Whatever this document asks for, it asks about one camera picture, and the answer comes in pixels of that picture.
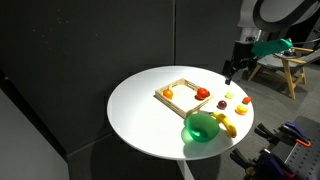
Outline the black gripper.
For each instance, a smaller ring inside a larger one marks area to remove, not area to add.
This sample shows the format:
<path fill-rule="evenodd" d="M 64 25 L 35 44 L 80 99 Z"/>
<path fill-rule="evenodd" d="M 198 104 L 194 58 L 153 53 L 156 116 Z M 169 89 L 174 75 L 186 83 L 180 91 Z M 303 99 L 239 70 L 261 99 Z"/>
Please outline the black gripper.
<path fill-rule="evenodd" d="M 231 61 L 226 60 L 222 69 L 225 84 L 230 85 L 233 76 L 241 69 L 252 71 L 256 66 L 256 55 L 252 52 L 253 44 L 236 41 Z"/>

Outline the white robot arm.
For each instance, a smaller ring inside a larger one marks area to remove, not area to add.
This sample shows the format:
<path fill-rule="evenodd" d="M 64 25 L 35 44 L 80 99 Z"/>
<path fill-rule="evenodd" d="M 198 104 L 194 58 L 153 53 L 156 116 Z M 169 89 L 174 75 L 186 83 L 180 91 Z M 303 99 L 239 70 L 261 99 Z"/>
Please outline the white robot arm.
<path fill-rule="evenodd" d="M 279 32 L 306 21 L 319 7 L 319 0 L 243 0 L 238 22 L 241 35 L 222 70 L 225 83 L 229 85 L 238 70 L 253 64 L 251 48 L 263 32 Z"/>

